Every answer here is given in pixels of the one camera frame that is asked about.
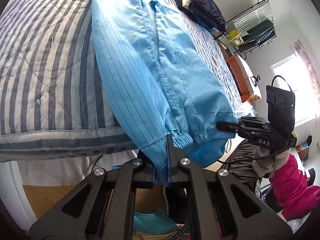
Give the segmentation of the right hand white knit glove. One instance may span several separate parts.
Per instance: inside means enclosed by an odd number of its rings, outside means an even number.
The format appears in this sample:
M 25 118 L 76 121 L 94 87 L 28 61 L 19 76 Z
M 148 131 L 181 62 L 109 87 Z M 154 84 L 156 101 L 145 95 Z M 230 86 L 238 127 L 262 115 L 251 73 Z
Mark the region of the right hand white knit glove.
M 253 146 L 253 169 L 258 177 L 263 177 L 268 174 L 271 182 L 285 181 L 287 179 L 296 179 L 303 175 L 298 169 L 297 161 L 289 149 L 271 156 L 271 150 L 260 146 Z

